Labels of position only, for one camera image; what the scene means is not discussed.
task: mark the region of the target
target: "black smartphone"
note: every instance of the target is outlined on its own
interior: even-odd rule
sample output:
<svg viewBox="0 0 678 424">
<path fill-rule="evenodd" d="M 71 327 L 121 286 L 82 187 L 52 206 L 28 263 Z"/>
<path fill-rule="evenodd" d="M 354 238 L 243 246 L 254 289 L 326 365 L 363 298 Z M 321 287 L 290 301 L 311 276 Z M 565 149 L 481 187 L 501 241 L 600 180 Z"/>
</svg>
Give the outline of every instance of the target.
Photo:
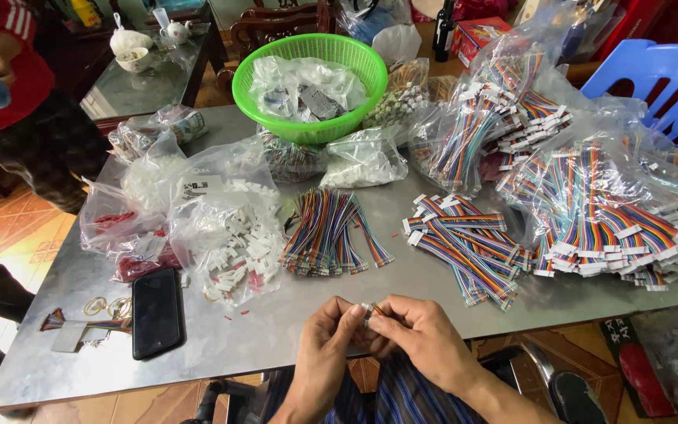
<svg viewBox="0 0 678 424">
<path fill-rule="evenodd" d="M 184 342 L 176 275 L 174 269 L 161 269 L 133 283 L 133 359 L 150 358 Z"/>
</svg>

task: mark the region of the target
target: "white teapot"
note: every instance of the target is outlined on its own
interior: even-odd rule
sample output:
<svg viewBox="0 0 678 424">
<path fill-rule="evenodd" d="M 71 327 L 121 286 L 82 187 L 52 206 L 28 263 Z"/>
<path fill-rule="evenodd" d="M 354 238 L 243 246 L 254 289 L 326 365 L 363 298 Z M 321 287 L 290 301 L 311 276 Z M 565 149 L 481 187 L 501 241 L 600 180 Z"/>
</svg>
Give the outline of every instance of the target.
<svg viewBox="0 0 678 424">
<path fill-rule="evenodd" d="M 188 38 L 190 38 L 190 21 L 185 22 L 183 25 L 172 20 L 169 22 L 169 26 L 162 28 L 159 33 L 162 37 L 172 40 L 177 44 L 186 43 Z"/>
</svg>

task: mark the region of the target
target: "striped pants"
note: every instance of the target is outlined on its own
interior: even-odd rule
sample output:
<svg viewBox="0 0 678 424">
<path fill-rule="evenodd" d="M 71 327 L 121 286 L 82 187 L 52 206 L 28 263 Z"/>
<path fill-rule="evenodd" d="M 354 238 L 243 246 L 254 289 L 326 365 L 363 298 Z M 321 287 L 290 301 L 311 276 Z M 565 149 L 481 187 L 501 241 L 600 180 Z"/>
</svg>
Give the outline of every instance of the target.
<svg viewBox="0 0 678 424">
<path fill-rule="evenodd" d="M 327 424 L 476 424 L 485 422 L 477 413 L 459 400 L 438 388 L 415 368 L 407 354 L 394 353 L 380 360 L 374 406 L 363 404 L 349 369 L 334 407 L 322 420 Z M 278 371 L 264 408 L 261 422 L 268 422 L 284 401 L 295 369 Z"/>
</svg>

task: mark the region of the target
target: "glass table top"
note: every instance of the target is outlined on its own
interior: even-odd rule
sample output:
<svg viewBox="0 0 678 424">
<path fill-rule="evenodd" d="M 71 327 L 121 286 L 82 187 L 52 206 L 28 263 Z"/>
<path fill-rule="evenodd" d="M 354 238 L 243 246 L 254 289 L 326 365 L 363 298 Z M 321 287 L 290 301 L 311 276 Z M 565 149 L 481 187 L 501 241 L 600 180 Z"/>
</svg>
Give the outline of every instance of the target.
<svg viewBox="0 0 678 424">
<path fill-rule="evenodd" d="M 139 31 L 153 38 L 151 65 L 132 73 L 114 59 L 80 102 L 92 120 L 153 113 L 170 103 L 179 103 L 200 56 L 210 24 L 195 25 L 184 44 L 161 38 L 158 31 Z"/>
</svg>

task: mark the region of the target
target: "stainless steel table top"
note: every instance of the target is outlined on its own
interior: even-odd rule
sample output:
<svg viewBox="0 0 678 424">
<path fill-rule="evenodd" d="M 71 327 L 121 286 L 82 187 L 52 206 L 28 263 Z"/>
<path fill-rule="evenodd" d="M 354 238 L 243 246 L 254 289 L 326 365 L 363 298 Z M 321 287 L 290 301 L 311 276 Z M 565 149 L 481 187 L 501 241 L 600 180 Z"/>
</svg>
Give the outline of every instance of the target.
<svg viewBox="0 0 678 424">
<path fill-rule="evenodd" d="M 255 132 L 255 123 L 236 106 L 209 108 L 202 113 L 210 134 L 186 146 L 189 155 Z M 310 185 L 281 189 L 284 197 L 291 197 Z M 51 351 L 57 332 L 38 331 L 47 314 L 57 307 L 63 308 L 67 319 L 109 319 L 105 312 L 86 317 L 84 305 L 95 296 L 104 296 L 109 302 L 130 296 L 126 284 L 109 281 L 114 272 L 111 261 L 80 249 L 76 221 L 0 368 L 0 408 L 294 364 L 304 320 L 332 295 L 355 303 L 380 301 L 390 293 L 434 299 L 465 339 L 678 305 L 678 281 L 668 292 L 648 292 L 609 276 L 581 278 L 557 273 L 556 278 L 531 275 L 522 279 L 519 296 L 506 313 L 490 301 L 468 308 L 450 267 L 408 246 L 402 232 L 401 220 L 414 213 L 415 197 L 443 193 L 412 169 L 403 181 L 355 192 L 374 232 L 396 257 L 395 262 L 340 278 L 288 275 L 278 291 L 254 298 L 234 311 L 220 302 L 207 302 L 201 289 L 192 285 L 182 290 L 187 341 L 147 361 L 133 360 L 131 339 L 126 334 L 112 333 L 99 347 L 84 345 L 76 353 L 59 353 Z M 484 188 L 474 203 L 486 214 L 507 210 L 490 187 Z M 514 217 L 506 215 L 508 225 L 517 227 Z M 361 256 L 372 262 L 362 236 L 354 239 Z M 245 310 L 250 313 L 240 315 Z"/>
</svg>

